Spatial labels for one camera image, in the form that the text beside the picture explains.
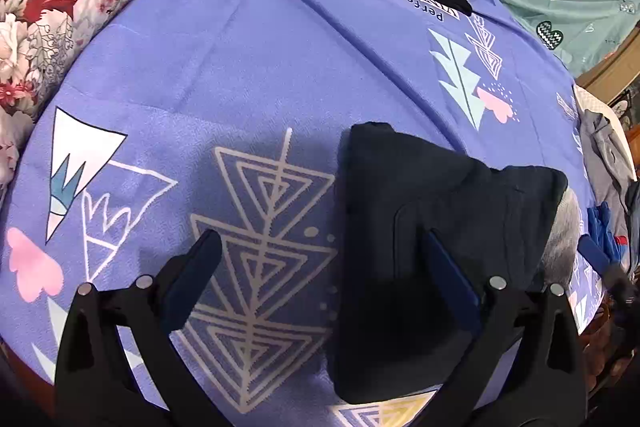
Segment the silver screw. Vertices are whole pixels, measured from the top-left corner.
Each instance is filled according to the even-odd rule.
[[[494,275],[493,277],[491,277],[491,279],[489,279],[489,284],[491,285],[491,288],[494,288],[496,290],[504,290],[505,288],[507,288],[507,281],[499,275]]]
[[[90,282],[83,282],[78,286],[78,295],[89,295],[93,287]]]
[[[562,297],[564,295],[564,288],[562,288],[562,285],[557,282],[554,282],[549,289],[556,297]]]
[[[141,290],[146,290],[154,283],[154,278],[150,275],[141,275],[136,279],[136,286]]]

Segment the leaf print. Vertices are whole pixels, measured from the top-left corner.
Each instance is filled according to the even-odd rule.
[[[480,127],[480,121],[484,114],[485,105],[482,100],[473,95],[474,89],[480,81],[480,76],[465,68],[465,62],[471,52],[454,41],[450,41],[439,33],[429,29],[438,41],[446,56],[440,52],[430,52],[436,57],[444,70],[449,75],[453,86],[448,82],[440,81],[451,97],[457,102],[465,113],[469,122],[476,128]]]

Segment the gray clothing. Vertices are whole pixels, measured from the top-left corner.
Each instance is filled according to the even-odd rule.
[[[606,201],[611,210],[611,232],[628,238],[626,228],[626,192],[633,173],[622,143],[604,115],[585,110],[580,122],[580,140],[584,166],[596,196],[596,203]]]
[[[545,286],[557,282],[564,288],[569,288],[578,239],[580,239],[580,205],[575,192],[567,188],[556,210],[556,219],[542,254],[541,264]]]

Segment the pink heart print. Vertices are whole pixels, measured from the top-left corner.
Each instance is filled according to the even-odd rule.
[[[507,120],[513,116],[511,105],[504,100],[492,95],[490,92],[486,92],[481,87],[478,87],[476,91],[478,98],[484,102],[488,110],[494,112],[495,118],[497,118],[500,123],[507,123]]]
[[[9,270],[16,272],[20,297],[33,302],[43,289],[48,295],[58,295],[65,282],[60,264],[35,245],[22,230],[7,230],[6,241],[11,247]]]

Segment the bed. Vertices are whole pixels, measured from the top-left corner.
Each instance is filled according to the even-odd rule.
[[[173,341],[228,419],[410,422],[430,393],[348,405],[326,369],[349,127],[387,121],[494,168],[557,168],[583,216],[594,203],[572,76],[498,0],[470,2],[471,17],[431,0],[133,0],[73,63],[7,192],[2,338],[52,380],[80,283],[129,285],[215,229],[223,263]],[[601,297],[577,256],[578,329]]]

